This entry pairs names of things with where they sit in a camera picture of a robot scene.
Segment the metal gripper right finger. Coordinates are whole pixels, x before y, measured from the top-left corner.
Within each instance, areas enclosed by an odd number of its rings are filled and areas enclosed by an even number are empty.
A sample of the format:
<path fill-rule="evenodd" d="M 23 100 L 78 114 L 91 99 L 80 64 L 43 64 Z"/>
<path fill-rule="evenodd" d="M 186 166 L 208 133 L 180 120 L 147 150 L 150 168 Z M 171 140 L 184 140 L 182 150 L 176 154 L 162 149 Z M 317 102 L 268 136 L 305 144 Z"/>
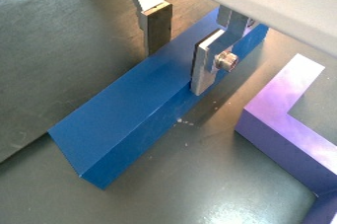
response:
<path fill-rule="evenodd" d="M 239 64 L 239 56 L 232 49 L 249 32 L 252 20 L 228 7 L 220 6 L 216 23 L 219 28 L 195 46 L 191 92 L 196 96 L 213 85 L 217 72 L 231 72 Z"/>

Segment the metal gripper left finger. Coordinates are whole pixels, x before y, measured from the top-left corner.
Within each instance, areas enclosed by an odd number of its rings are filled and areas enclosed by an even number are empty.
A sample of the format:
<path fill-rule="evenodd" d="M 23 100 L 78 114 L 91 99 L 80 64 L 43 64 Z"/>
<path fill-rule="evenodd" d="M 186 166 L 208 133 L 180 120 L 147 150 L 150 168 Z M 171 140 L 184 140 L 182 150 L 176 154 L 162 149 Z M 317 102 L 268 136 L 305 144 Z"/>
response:
<path fill-rule="evenodd" d="M 167 0 L 134 0 L 134 3 L 144 32 L 146 54 L 151 55 L 171 41 L 172 3 Z"/>

